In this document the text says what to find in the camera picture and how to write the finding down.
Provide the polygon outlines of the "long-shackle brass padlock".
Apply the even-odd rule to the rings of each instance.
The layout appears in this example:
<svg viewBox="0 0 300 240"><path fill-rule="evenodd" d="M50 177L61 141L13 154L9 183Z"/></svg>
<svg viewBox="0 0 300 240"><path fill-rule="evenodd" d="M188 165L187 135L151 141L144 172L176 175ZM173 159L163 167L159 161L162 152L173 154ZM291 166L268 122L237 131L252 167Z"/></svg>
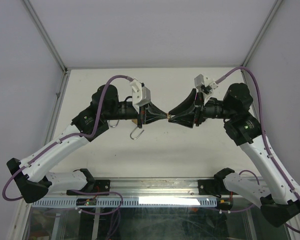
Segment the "long-shackle brass padlock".
<svg viewBox="0 0 300 240"><path fill-rule="evenodd" d="M131 140L135 141L144 133L145 130L138 126L138 120L137 119L132 119L131 121L134 123L135 127L130 132L129 137L130 137Z"/></svg>

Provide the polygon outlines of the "large brass padlock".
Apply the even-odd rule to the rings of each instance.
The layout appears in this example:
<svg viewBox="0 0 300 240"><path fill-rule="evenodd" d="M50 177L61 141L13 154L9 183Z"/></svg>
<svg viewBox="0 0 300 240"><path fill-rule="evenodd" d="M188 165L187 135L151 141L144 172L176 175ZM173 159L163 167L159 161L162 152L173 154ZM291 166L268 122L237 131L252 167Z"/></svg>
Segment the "large brass padlock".
<svg viewBox="0 0 300 240"><path fill-rule="evenodd" d="M110 128L115 128L115 127L118 126L119 122L120 122L119 120L116 120L116 121L114 121L114 120L108 120L107 124L108 124L108 126Z"/></svg>

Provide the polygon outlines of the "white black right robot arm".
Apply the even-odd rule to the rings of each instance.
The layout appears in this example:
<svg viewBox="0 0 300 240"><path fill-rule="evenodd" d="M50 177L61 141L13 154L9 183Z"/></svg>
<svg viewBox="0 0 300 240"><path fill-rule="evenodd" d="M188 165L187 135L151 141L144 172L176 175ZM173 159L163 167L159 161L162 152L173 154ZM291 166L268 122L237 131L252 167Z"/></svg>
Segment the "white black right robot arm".
<svg viewBox="0 0 300 240"><path fill-rule="evenodd" d="M246 84L233 83L223 100L204 102L202 92L192 89L189 96L169 111L169 122L184 127L199 126L207 119L222 119L228 137L250 158L266 183L262 187L243 179L230 168L214 175L216 193L234 192L257 206L263 217L280 227L300 213L300 186L275 157L262 135L260 122L249 112L253 98Z"/></svg>

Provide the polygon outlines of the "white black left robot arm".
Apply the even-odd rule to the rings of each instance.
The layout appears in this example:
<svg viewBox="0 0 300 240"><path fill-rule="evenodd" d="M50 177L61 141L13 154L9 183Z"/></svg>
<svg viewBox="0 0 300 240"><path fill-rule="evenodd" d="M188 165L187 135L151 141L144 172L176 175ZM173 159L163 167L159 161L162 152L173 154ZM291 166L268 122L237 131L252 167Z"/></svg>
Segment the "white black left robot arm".
<svg viewBox="0 0 300 240"><path fill-rule="evenodd" d="M12 180L26 203L34 203L47 194L77 192L90 194L95 188L95 178L86 168L71 172L54 173L52 168L77 149L95 140L109 130L109 121L136 120L137 127L163 120L167 113L156 107L144 86L132 86L132 95L119 100L114 85L105 84L91 97L90 105L71 120L65 130L32 155L7 162Z"/></svg>

